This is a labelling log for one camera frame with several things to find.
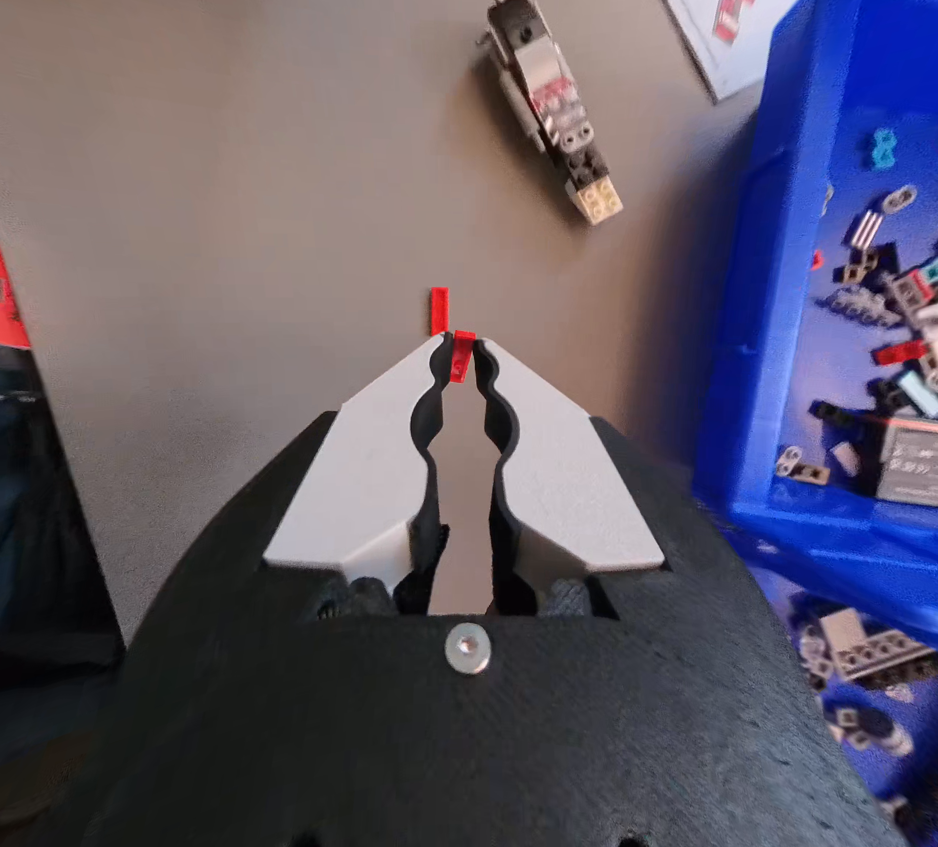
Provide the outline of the red printed box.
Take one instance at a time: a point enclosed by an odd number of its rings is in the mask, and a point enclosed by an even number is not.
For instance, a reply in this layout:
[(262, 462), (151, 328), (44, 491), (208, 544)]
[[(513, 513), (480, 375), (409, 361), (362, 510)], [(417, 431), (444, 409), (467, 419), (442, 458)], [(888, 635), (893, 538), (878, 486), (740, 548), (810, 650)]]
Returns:
[(30, 351), (30, 340), (21, 320), (3, 255), (1, 255), (0, 261), (1, 346), (20, 351)]

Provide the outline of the grey black brick model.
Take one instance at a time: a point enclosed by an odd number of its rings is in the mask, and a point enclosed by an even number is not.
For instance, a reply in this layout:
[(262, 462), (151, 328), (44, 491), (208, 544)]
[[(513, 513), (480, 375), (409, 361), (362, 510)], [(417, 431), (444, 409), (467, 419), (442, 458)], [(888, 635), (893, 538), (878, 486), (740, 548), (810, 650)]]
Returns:
[(492, 0), (478, 41), (524, 137), (550, 162), (570, 202), (597, 227), (619, 214), (590, 119), (561, 47), (535, 0)]

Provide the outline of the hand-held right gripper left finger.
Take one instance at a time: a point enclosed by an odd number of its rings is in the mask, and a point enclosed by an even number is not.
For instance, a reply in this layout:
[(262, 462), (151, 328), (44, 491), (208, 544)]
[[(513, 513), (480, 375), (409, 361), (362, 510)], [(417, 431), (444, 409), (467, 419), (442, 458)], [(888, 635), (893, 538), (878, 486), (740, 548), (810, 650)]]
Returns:
[(264, 551), (267, 566), (376, 580), (400, 613), (428, 613), (448, 543), (429, 449), (450, 374), (442, 333), (341, 406)]

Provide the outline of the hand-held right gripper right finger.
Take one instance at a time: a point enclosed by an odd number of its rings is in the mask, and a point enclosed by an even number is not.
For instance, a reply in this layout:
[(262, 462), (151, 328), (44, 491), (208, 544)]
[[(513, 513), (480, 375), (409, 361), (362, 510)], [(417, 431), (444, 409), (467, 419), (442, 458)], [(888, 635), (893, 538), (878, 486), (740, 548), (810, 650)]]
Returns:
[(594, 419), (491, 339), (475, 341), (474, 363), (484, 431), (498, 452), (489, 512), (494, 611), (584, 614), (602, 607), (598, 577), (664, 569)]

